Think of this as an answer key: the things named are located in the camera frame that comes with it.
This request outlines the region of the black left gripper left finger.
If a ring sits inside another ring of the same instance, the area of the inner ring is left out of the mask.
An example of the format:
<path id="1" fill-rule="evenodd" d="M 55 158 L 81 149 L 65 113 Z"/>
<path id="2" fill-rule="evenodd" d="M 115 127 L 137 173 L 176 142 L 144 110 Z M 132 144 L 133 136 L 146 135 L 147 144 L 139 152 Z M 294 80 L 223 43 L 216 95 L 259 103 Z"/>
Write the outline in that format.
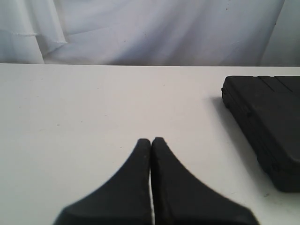
<path id="1" fill-rule="evenodd" d="M 150 149 L 139 139 L 122 167 L 100 188 L 65 207 L 56 225 L 150 225 Z"/>

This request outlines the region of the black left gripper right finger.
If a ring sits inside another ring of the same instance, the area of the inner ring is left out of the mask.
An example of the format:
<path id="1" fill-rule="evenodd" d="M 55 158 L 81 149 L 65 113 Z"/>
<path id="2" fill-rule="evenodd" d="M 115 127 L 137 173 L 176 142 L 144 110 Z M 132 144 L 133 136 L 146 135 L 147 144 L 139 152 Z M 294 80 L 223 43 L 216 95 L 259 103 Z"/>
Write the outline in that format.
<path id="1" fill-rule="evenodd" d="M 156 137 L 150 152 L 151 188 L 157 225 L 256 225 L 248 208 L 199 181 Z"/>

